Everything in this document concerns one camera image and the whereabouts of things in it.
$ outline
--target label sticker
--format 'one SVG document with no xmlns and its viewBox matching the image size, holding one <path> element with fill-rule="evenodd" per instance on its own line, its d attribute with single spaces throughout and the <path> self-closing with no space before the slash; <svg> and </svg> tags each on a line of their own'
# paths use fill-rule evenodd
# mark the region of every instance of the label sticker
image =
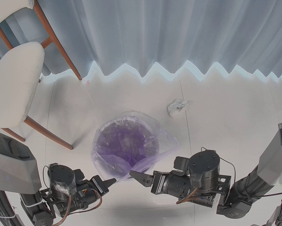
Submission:
<svg viewBox="0 0 282 226">
<path fill-rule="evenodd" d="M 93 178 L 92 181 L 95 183 L 96 187 L 99 189 L 99 192 L 103 193 L 103 190 L 101 187 L 99 187 L 99 184 L 96 182 L 96 180 Z"/>
<path fill-rule="evenodd" d="M 162 189 L 164 180 L 165 180 L 165 176 L 162 176 L 161 181 L 160 181 L 160 184 L 159 184 L 159 187 L 158 187 L 157 193 L 160 193 L 160 192 L 161 192 L 161 189 Z"/>
</svg>

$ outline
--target purple trash bag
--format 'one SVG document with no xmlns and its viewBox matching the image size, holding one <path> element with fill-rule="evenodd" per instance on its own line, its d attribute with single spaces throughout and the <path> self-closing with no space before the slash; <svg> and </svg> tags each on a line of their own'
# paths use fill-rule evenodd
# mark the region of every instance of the purple trash bag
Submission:
<svg viewBox="0 0 282 226">
<path fill-rule="evenodd" d="M 179 143 L 154 118 L 127 111 L 104 123 L 92 144 L 91 157 L 104 179 L 129 178 L 130 170 L 146 171 L 173 152 Z"/>
</svg>

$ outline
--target chair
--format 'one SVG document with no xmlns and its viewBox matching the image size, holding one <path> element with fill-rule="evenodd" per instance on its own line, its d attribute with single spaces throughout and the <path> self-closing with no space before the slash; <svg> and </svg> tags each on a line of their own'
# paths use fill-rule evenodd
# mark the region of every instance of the chair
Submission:
<svg viewBox="0 0 282 226">
<path fill-rule="evenodd" d="M 32 9 L 35 1 L 37 0 L 0 0 L 0 22 L 23 7 Z M 35 4 L 35 10 L 41 15 L 38 3 Z M 46 24 L 45 17 L 42 19 L 42 23 Z M 29 42 L 13 48 L 7 37 L 3 37 L 4 42 L 9 43 L 10 50 L 0 60 L 0 128 L 16 139 L 25 141 L 24 138 L 9 129 L 9 127 L 18 126 L 24 122 L 49 139 L 72 150 L 73 147 L 69 143 L 28 116 L 44 63 L 44 47 L 54 42 L 57 47 L 62 48 L 51 26 L 47 25 L 45 28 L 49 31 L 49 38 L 41 44 Z"/>
</svg>

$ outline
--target curtain fold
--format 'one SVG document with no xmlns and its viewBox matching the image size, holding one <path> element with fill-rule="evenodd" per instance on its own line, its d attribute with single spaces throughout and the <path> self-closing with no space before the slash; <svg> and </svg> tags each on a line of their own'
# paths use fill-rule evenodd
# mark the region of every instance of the curtain fold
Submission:
<svg viewBox="0 0 282 226">
<path fill-rule="evenodd" d="M 228 73 L 282 75 L 282 0 L 38 0 L 82 77 L 93 61 L 104 75 L 122 64 L 143 77 L 155 62 L 175 73 L 186 60 L 206 74 L 214 62 Z M 3 25 L 12 44 L 42 42 L 47 33 L 33 10 Z M 0 42 L 0 57 L 6 48 Z M 43 74 L 69 69 L 54 44 Z"/>
</svg>

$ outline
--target white floor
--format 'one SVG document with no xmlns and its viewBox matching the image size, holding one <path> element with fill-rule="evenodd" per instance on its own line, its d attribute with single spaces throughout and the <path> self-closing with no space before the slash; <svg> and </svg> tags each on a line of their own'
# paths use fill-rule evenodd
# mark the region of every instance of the white floor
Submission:
<svg viewBox="0 0 282 226">
<path fill-rule="evenodd" d="M 259 156 L 282 122 L 282 79 L 262 78 L 257 72 L 250 75 L 239 68 L 228 75 L 222 67 L 212 67 L 199 81 L 193 70 L 197 69 L 183 67 L 172 81 L 151 70 L 143 84 L 126 70 L 108 82 L 96 70 L 82 81 L 71 70 L 44 77 L 29 116 L 74 149 L 63 148 L 25 124 L 12 130 L 26 138 L 24 144 L 37 158 L 40 175 L 45 164 L 57 162 L 80 168 L 90 179 L 97 174 L 90 157 L 97 128 L 121 112 L 137 110 L 157 119 L 180 143 L 177 152 L 158 162 L 154 170 L 171 171 L 176 156 L 190 157 L 203 146 L 234 163 L 237 180 L 245 177 L 258 164 Z M 177 98 L 189 100 L 190 108 L 186 115 L 174 120 L 166 107 Z M 233 168 L 221 162 L 221 173 L 233 175 Z M 281 191 L 282 187 L 275 187 L 269 193 Z M 32 225 L 20 206 L 18 194 L 7 194 L 25 225 Z M 176 205 L 175 198 L 151 194 L 149 188 L 136 181 L 120 182 L 110 187 L 99 209 L 71 215 L 63 225 L 262 225 L 281 198 L 262 198 L 244 218 L 230 220 L 216 215 L 216 207 Z"/>
</svg>

